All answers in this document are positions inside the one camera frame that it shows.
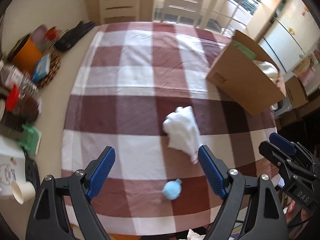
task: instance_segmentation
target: metal screw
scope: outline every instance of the metal screw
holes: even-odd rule
[[[45,180],[45,181],[49,181],[49,180],[51,180],[51,179],[52,179],[52,175],[47,175],[47,176],[44,177],[44,180]]]
[[[236,176],[238,175],[238,171],[236,169],[230,169],[230,174],[233,175],[233,176]]]
[[[82,176],[84,174],[84,170],[77,170],[76,175],[77,176]]]
[[[269,176],[268,176],[267,174],[262,174],[262,175],[261,175],[261,178],[262,178],[263,180],[268,180],[268,179],[269,179]]]

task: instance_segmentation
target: light blue ball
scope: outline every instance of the light blue ball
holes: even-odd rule
[[[169,200],[177,199],[181,193],[181,183],[181,179],[167,182],[162,190],[163,195]]]

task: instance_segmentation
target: tablecloth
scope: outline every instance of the tablecloth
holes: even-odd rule
[[[250,116],[205,79],[228,42],[182,25],[132,22],[99,28],[70,95],[62,174],[85,168],[106,146],[116,150],[116,162],[92,200],[107,232],[159,235],[214,220],[221,200],[200,165],[167,147],[162,122],[178,106],[193,107],[203,144],[229,168],[249,176],[276,174],[258,151],[276,131],[272,111]],[[177,178],[181,195],[169,201],[161,191]],[[70,222],[77,224],[68,198],[66,205]]]

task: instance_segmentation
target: kitchen counter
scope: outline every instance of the kitchen counter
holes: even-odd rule
[[[40,90],[42,114],[36,127],[42,132],[36,163],[40,181],[47,174],[61,177],[61,149],[64,120],[73,84],[81,62],[87,52],[97,27],[84,36],[69,52],[61,55],[61,67],[52,82]],[[0,212],[21,239],[25,239],[26,229],[33,200],[23,205],[16,200],[1,200]]]

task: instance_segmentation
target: plastic jar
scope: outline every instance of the plastic jar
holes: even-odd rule
[[[37,120],[39,115],[38,106],[37,97],[32,94],[21,93],[16,85],[13,85],[5,103],[7,111],[24,118],[27,122],[35,122]]]
[[[11,90],[16,85],[21,94],[28,94],[34,98],[38,97],[38,88],[18,68],[12,64],[4,64],[0,60],[0,83]]]

